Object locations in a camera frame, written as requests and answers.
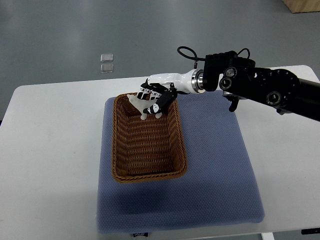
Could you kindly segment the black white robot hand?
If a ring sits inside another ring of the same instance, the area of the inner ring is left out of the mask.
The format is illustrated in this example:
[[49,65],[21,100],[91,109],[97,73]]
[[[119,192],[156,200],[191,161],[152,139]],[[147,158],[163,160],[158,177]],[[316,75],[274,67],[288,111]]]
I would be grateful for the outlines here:
[[155,115],[160,118],[162,112],[166,110],[179,94],[200,94],[205,90],[197,83],[198,77],[203,71],[194,69],[187,73],[161,73],[150,75],[144,83],[140,85],[136,98],[148,103],[141,110],[143,119],[147,115]]

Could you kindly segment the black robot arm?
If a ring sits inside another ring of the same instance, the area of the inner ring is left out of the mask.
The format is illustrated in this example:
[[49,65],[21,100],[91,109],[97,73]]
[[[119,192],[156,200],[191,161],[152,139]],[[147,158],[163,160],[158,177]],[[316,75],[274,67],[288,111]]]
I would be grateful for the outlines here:
[[294,113],[312,120],[320,119],[320,85],[297,77],[286,69],[256,67],[254,60],[240,57],[231,50],[209,54],[204,69],[192,78],[197,92],[227,93],[230,112],[237,109],[241,98],[275,108],[280,115]]

